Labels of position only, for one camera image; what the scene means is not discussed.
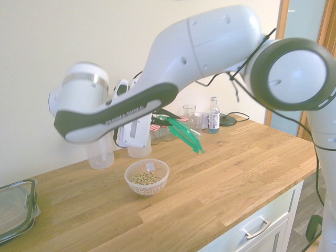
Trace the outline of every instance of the kitchen counter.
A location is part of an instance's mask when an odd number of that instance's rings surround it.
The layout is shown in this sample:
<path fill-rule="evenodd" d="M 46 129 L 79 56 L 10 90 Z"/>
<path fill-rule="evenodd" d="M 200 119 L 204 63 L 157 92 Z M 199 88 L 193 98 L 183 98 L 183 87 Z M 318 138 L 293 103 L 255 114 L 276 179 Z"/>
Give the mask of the kitchen counter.
<path fill-rule="evenodd" d="M 200 155 L 179 139 L 152 146 L 147 158 L 171 172 L 151 197 L 124 180 L 137 161 L 125 149 L 103 170 L 83 161 L 35 177 L 41 214 L 1 251 L 197 251 L 316 168 L 312 143 L 250 120 L 201 144 Z"/>

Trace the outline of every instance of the drawer handle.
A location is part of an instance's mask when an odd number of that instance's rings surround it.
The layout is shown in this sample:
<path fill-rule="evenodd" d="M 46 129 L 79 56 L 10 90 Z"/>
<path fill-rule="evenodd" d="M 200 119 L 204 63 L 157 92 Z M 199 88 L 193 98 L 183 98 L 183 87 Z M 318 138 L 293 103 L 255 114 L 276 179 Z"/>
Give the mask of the drawer handle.
<path fill-rule="evenodd" d="M 250 234 L 249 232 L 246 232 L 246 239 L 247 239 L 247 240 L 251 240 L 251 239 L 257 237 L 258 235 L 260 235 L 262 232 L 264 232 L 264 231 L 269 227 L 269 225 L 271 225 L 272 221 L 270 221 L 270 220 L 268 221 L 268 220 L 265 220 L 265 219 L 264 219 L 263 223 L 265 223 L 266 226 L 263 227 L 263 228 L 262 228 L 261 230 L 259 230 L 258 232 L 255 232 L 254 234 Z"/>

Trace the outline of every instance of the black base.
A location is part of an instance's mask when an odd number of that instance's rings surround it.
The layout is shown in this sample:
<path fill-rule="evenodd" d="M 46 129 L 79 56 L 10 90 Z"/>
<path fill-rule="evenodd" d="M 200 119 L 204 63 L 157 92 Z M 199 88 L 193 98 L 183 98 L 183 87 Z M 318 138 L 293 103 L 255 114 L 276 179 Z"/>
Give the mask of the black base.
<path fill-rule="evenodd" d="M 237 120 L 233 117 L 230 117 L 229 115 L 222 115 L 219 117 L 219 125 L 228 127 L 228 126 L 233 126 L 237 123 Z"/>

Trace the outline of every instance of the cream wall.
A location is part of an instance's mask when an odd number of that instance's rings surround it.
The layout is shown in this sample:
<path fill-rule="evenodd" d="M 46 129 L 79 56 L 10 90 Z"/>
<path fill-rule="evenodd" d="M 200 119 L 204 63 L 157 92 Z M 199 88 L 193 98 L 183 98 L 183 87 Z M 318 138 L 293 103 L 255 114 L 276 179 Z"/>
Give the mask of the cream wall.
<path fill-rule="evenodd" d="M 113 87 L 142 70 L 152 41 L 170 24 L 206 10 L 245 4 L 264 33 L 277 25 L 280 0 L 36 0 L 0 2 L 0 186 L 87 159 L 83 146 L 66 143 L 53 127 L 48 95 L 69 66 L 101 65 Z M 243 91 L 237 103 L 227 77 L 208 88 L 195 83 L 168 106 L 206 111 L 218 96 L 221 112 L 245 112 L 260 123 L 265 110 Z"/>

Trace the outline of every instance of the silver ring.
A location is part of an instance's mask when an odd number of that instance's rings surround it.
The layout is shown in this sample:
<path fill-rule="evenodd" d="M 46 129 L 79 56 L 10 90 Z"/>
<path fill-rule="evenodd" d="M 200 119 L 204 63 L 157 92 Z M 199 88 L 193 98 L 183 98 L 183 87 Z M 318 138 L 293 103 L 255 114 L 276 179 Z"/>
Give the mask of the silver ring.
<path fill-rule="evenodd" d="M 102 85 L 104 88 L 108 88 L 107 82 L 101 78 L 98 74 L 92 74 L 88 72 L 74 72 L 72 74 L 69 74 L 65 77 L 63 81 L 63 87 L 70 81 L 73 80 L 89 80 L 92 81 L 92 83 Z"/>

